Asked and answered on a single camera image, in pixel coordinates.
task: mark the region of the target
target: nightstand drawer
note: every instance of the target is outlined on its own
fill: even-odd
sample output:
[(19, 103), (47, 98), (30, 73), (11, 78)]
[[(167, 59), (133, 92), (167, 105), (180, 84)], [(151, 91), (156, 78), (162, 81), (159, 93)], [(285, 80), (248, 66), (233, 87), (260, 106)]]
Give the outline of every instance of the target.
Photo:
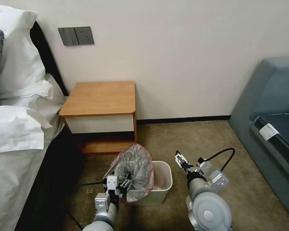
[(133, 115), (65, 117), (72, 133), (134, 131)]

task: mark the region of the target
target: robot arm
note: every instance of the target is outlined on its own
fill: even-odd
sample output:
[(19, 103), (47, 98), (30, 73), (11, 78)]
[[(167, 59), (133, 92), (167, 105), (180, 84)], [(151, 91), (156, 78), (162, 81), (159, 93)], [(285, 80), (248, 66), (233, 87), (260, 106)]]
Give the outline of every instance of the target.
[(113, 231), (119, 211), (119, 198), (126, 195), (131, 184), (130, 173), (120, 185), (117, 175), (109, 175), (104, 181), (106, 192), (98, 193), (94, 198), (95, 217), (93, 222), (87, 225), (83, 231)]
[(229, 181), (219, 170), (213, 171), (209, 181), (205, 174), (212, 165), (200, 158), (197, 166), (191, 165), (177, 151), (177, 164), (186, 172), (189, 195), (186, 198), (188, 217), (196, 231), (231, 231), (231, 212), (227, 203), (216, 193)]

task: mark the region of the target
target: white trash can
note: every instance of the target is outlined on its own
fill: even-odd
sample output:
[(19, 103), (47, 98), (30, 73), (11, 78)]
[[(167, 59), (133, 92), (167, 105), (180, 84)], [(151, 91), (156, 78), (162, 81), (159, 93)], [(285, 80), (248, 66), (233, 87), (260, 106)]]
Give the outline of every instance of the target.
[(161, 205), (172, 187), (170, 166), (164, 161), (152, 161), (154, 171), (154, 186), (152, 191), (144, 198), (128, 203), (130, 205)]

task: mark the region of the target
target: sofa cushion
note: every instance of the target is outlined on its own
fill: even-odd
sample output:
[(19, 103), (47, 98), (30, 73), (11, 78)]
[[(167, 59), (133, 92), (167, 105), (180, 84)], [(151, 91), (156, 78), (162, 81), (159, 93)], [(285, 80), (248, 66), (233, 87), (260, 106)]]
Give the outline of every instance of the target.
[[(266, 124), (271, 124), (279, 134), (265, 141), (259, 130)], [(253, 123), (252, 130), (265, 146), (272, 145), (289, 164), (289, 114), (261, 115)]]

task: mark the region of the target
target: gray sofa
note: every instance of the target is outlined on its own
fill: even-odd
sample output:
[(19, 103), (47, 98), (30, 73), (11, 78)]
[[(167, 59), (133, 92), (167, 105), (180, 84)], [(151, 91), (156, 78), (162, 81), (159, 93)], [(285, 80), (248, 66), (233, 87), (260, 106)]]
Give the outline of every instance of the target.
[[(258, 65), (229, 124), (289, 212), (289, 57)], [(267, 141), (259, 133), (266, 124), (279, 132)]]

